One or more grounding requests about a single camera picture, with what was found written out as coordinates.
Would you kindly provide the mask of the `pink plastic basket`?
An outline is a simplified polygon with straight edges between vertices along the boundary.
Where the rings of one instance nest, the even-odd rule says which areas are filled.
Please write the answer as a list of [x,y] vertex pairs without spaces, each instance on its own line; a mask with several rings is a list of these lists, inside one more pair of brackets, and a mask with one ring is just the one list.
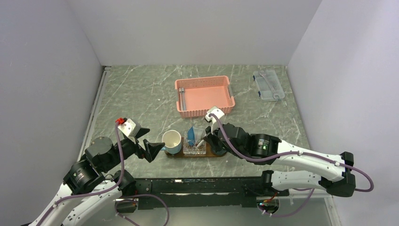
[[[178,89],[184,88],[186,111],[180,110]],[[203,117],[213,106],[229,114],[235,106],[230,80],[227,76],[198,77],[175,81],[177,111],[182,118]]]

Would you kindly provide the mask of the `clear acrylic holder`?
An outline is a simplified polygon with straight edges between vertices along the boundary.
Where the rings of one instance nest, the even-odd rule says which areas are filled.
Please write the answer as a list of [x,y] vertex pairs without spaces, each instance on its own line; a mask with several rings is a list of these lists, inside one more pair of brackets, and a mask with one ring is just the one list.
[[188,156],[205,156],[206,154],[206,143],[201,149],[196,149],[196,145],[189,146],[187,143],[187,133],[184,136],[183,141],[183,154]]

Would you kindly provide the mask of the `blue toothpaste tube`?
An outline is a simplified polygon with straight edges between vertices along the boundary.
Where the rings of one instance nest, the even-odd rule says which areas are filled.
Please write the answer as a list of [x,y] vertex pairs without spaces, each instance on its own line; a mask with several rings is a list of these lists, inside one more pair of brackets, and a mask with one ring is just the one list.
[[187,132],[187,143],[189,146],[194,146],[196,144],[194,127],[190,127]]

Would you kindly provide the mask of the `light blue mug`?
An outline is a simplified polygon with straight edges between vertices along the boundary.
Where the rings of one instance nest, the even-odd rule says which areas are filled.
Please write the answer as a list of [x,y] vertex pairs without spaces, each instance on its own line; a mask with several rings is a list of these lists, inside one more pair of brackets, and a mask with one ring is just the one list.
[[182,136],[176,130],[166,131],[162,136],[162,142],[165,144],[161,149],[169,154],[177,154],[182,148]]

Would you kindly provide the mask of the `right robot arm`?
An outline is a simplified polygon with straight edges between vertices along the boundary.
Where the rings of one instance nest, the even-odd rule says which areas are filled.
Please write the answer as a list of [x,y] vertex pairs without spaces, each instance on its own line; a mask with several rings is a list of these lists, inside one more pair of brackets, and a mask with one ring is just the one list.
[[230,123],[215,130],[205,128],[205,141],[214,154],[231,153],[255,165],[285,165],[294,167],[291,173],[263,173],[259,189],[264,195],[287,189],[320,189],[338,197],[351,197],[356,178],[351,168],[354,156],[322,154],[295,146],[267,134],[249,134]]

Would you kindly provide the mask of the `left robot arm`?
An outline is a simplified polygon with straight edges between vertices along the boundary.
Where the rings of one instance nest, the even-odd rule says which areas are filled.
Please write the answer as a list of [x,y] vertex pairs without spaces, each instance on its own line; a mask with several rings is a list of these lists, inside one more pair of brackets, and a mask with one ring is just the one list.
[[95,139],[71,166],[54,198],[31,226],[80,226],[116,199],[133,202],[136,197],[151,195],[150,188],[125,169],[124,161],[136,155],[152,162],[165,144],[144,140],[141,147],[137,139],[149,129],[135,123],[116,123],[114,130],[117,143],[108,137]]

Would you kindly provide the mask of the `brown wooden oval tray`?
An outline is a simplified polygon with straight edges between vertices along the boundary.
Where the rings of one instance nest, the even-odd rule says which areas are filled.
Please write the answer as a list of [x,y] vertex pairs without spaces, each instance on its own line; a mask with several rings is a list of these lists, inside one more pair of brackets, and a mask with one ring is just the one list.
[[165,153],[166,156],[170,158],[216,158],[225,156],[226,153],[222,155],[216,155],[209,143],[205,142],[199,148],[195,146],[190,146],[187,141],[185,141],[184,137],[181,138],[182,148],[176,154],[170,154],[166,151],[166,148],[163,147],[162,151]]

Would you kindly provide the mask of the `dark blue mug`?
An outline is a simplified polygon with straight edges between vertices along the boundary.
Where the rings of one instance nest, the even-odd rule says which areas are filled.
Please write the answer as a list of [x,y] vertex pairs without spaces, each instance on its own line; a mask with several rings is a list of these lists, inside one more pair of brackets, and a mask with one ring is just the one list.
[[227,150],[224,147],[211,147],[211,152],[215,156],[223,156]]

